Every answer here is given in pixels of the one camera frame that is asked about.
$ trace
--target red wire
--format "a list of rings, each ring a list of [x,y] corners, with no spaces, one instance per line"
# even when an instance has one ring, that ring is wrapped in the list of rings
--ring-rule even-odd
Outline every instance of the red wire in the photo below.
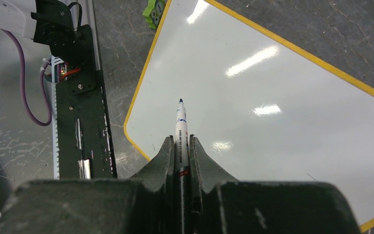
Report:
[[[71,74],[79,72],[80,70],[81,70],[81,68],[75,68],[72,71],[69,71],[69,72],[65,73],[63,76],[61,76],[61,80],[64,79],[64,78],[66,78],[67,76],[69,76]]]

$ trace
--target scratched surface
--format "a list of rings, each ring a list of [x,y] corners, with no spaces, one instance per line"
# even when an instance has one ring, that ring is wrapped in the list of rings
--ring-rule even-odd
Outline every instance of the scratched surface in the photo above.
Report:
[[[374,0],[218,1],[374,87]],[[147,163],[123,132],[154,36],[142,16],[146,4],[97,0],[94,6],[117,171],[123,178]]]
[[[45,119],[38,75],[49,48],[30,39],[18,39],[25,54],[29,105],[39,119]],[[18,51],[0,30],[0,208],[22,182],[53,178],[52,162],[51,127],[39,127],[26,115],[19,94]]]

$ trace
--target green object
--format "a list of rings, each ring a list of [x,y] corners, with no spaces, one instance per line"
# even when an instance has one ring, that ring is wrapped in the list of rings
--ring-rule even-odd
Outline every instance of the green object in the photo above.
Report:
[[[143,16],[146,18],[146,22],[150,28],[157,28],[165,6],[166,2],[164,0],[149,0],[147,7],[144,9]]]

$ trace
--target whiteboard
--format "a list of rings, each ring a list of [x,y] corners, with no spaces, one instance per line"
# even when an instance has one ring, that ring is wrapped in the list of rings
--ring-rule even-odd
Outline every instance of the whiteboard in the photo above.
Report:
[[[129,141],[153,158],[182,98],[189,134],[237,179],[332,183],[362,229],[373,226],[374,90],[209,2],[167,4],[125,122]]]

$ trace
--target purple cable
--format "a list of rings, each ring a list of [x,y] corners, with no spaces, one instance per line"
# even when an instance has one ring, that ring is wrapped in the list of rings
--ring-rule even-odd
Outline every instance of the purple cable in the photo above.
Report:
[[[41,79],[41,90],[42,90],[42,93],[44,95],[44,99],[45,99],[45,102],[46,102],[46,109],[47,109],[47,112],[48,112],[48,120],[46,122],[41,122],[39,121],[35,116],[34,114],[32,114],[31,110],[29,109],[29,106],[28,106],[28,102],[26,101],[26,93],[25,93],[25,56],[23,54],[23,50],[22,50],[22,47],[19,43],[19,41],[15,38],[15,36],[6,31],[6,30],[3,30],[1,29],[4,33],[6,33],[11,39],[12,41],[15,43],[15,45],[17,46],[17,49],[18,49],[18,53],[19,53],[19,60],[20,60],[20,76],[19,76],[19,84],[20,84],[20,96],[22,98],[22,102],[23,102],[23,106],[25,107],[26,109],[26,114],[28,114],[28,117],[34,122],[36,123],[37,125],[39,126],[48,126],[51,121],[52,121],[52,115],[51,115],[51,106],[49,104],[49,101],[46,97],[46,92],[45,92],[45,86],[44,86],[44,72],[45,71],[41,71],[40,72],[40,76],[39,78]],[[48,66],[49,63],[45,63],[44,65],[44,69]]]

